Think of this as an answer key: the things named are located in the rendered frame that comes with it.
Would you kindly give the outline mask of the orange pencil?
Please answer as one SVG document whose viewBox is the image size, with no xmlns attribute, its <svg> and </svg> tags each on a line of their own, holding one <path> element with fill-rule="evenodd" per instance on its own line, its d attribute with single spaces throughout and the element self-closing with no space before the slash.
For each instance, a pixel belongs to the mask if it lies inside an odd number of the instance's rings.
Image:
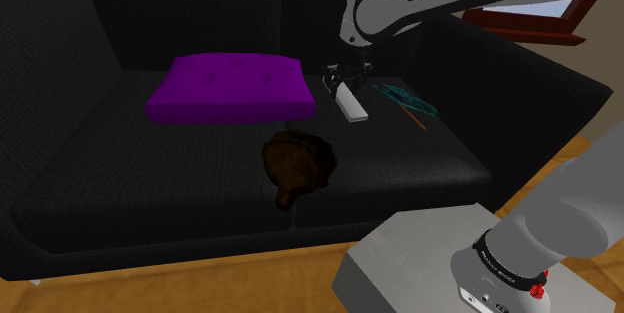
<svg viewBox="0 0 624 313">
<path fill-rule="evenodd" d="M 412 111 L 404 106 L 399 104 L 400 108 L 423 130 L 427 131 L 427 127 L 412 113 Z"/>
</svg>

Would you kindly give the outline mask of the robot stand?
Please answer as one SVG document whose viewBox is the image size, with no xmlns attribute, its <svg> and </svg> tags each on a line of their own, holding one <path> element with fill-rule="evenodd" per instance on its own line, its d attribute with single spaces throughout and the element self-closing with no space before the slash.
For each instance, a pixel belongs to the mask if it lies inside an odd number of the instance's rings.
<svg viewBox="0 0 624 313">
<path fill-rule="evenodd" d="M 520 313 L 451 271 L 452 255 L 498 222 L 479 205 L 398 212 L 346 252 L 332 289 L 348 313 Z"/>
</svg>

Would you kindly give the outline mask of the black sofa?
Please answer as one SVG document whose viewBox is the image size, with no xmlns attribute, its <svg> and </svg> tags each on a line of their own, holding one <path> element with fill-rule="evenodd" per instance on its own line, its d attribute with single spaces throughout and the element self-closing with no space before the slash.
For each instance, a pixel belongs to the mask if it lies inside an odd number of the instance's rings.
<svg viewBox="0 0 624 313">
<path fill-rule="evenodd" d="M 399 211 L 503 206 L 599 112 L 608 86 L 455 16 L 378 47 L 350 123 L 322 67 L 345 0 L 0 0 L 0 278 L 28 280 L 356 241 Z M 175 125 L 145 106 L 175 57 L 300 61 L 290 123 Z M 374 85 L 437 110 L 411 110 Z M 333 147 L 329 185 L 276 206 L 277 132 Z"/>
</svg>

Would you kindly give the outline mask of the brown plush toy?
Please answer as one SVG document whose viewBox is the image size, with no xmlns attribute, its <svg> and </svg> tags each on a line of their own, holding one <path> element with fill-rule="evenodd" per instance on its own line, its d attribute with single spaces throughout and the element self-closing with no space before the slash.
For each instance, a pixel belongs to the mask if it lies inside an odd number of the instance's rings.
<svg viewBox="0 0 624 313">
<path fill-rule="evenodd" d="M 302 131 L 277 132 L 263 146 L 265 172 L 277 190 L 276 206 L 288 211 L 299 196 L 329 185 L 338 163 L 331 144 Z"/>
</svg>

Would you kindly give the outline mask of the purple cushion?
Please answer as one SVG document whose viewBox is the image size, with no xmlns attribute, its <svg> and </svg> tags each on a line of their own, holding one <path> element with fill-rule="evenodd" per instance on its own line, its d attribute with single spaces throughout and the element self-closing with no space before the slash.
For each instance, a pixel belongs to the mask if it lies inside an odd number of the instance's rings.
<svg viewBox="0 0 624 313">
<path fill-rule="evenodd" d="M 266 123 L 312 118 L 316 104 L 297 59 L 200 53 L 174 59 L 145 112 L 157 123 Z"/>
</svg>

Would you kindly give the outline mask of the teal openwork flat object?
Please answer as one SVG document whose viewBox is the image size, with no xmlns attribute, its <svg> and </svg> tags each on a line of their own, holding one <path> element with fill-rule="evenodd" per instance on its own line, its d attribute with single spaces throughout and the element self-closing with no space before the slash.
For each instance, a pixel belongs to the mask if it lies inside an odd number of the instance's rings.
<svg viewBox="0 0 624 313">
<path fill-rule="evenodd" d="M 374 85 L 374 88 L 408 109 L 419 111 L 430 116 L 436 116 L 438 114 L 438 110 L 433 105 L 401 87 L 384 83 L 381 85 Z"/>
</svg>

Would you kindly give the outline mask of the dark red framed window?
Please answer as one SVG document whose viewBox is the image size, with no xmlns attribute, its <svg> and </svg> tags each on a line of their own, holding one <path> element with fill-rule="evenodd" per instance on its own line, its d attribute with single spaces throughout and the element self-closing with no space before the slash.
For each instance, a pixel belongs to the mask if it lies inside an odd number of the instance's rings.
<svg viewBox="0 0 624 313">
<path fill-rule="evenodd" d="M 577 46 L 585 38 L 574 30 L 597 0 L 572 0 L 559 17 L 495 12 L 477 8 L 466 10 L 462 19 L 512 42 Z"/>
</svg>

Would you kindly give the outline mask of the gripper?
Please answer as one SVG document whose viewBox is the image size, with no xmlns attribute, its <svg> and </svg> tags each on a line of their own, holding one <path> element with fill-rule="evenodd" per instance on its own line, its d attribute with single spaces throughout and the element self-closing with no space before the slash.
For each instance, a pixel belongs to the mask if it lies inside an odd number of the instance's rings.
<svg viewBox="0 0 624 313">
<path fill-rule="evenodd" d="M 322 82 L 330 94 L 336 94 L 343 82 L 341 75 L 356 75 L 357 87 L 362 87 L 368 81 L 373 69 L 370 62 L 372 48 L 350 47 L 340 57 L 338 64 L 328 65 L 322 76 Z"/>
</svg>

